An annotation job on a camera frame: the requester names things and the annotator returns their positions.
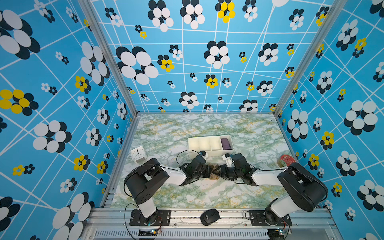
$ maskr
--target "purple cloth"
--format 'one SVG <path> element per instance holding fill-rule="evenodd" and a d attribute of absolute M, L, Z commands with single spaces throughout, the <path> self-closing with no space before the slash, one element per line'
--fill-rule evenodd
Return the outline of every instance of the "purple cloth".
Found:
<path fill-rule="evenodd" d="M 231 150 L 231 145 L 229 144 L 228 139 L 223 138 L 221 139 L 221 145 L 223 146 L 223 150 Z"/>

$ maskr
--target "ventilation grille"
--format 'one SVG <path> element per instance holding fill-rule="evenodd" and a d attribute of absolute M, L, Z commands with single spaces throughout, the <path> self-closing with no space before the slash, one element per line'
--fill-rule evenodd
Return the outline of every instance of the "ventilation grille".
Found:
<path fill-rule="evenodd" d="M 139 229 L 132 229 L 133 237 L 139 238 Z M 127 230 L 120 228 L 103 228 L 97 230 L 95 239 L 131 238 Z M 269 239 L 267 229 L 162 229 L 156 239 Z"/>

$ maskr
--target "clock face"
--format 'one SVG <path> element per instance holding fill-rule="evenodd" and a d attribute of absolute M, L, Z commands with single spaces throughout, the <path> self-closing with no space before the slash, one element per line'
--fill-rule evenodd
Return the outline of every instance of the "clock face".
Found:
<path fill-rule="evenodd" d="M 133 159 L 140 159 L 142 157 L 145 157 L 144 148 L 141 146 L 141 147 L 137 147 L 135 149 L 132 149 L 131 155 L 132 155 Z"/>

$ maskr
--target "white storage tray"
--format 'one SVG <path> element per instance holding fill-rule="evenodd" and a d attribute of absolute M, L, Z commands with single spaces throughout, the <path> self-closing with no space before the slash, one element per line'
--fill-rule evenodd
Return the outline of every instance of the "white storage tray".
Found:
<path fill-rule="evenodd" d="M 229 145 L 231 146 L 231 150 L 223 150 L 223 146 L 221 144 L 221 139 L 226 138 L 229 141 Z M 208 157 L 212 156 L 222 156 L 226 153 L 232 154 L 233 143 L 230 135 L 221 135 L 221 136 L 208 136 L 208 137 L 190 137 L 188 138 L 188 148 L 191 150 L 206 151 Z M 194 151 L 189 151 L 189 156 L 194 158 L 197 156 L 197 153 Z"/>

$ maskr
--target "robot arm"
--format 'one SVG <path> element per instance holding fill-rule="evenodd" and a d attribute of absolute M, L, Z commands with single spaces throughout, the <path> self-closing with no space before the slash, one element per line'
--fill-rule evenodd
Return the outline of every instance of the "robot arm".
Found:
<path fill-rule="evenodd" d="M 266 207 L 266 222 L 270 225 L 275 225 L 280 218 L 300 209 L 313 211 L 328 194 L 325 185 L 299 163 L 277 170 L 260 170 L 251 168 L 240 153 L 233 156 L 226 154 L 223 159 L 227 165 L 220 166 L 218 175 L 222 178 L 233 181 L 241 178 L 251 186 L 277 185 L 287 191 L 288 195 L 273 200 Z"/>
<path fill-rule="evenodd" d="M 184 186 L 197 181 L 200 177 L 209 178 L 210 167 L 205 165 L 206 152 L 201 151 L 191 163 L 172 169 L 161 165 L 152 158 L 131 171 L 124 180 L 132 197 L 144 216 L 145 223 L 151 225 L 157 216 L 157 208 L 152 196 L 163 184 Z"/>

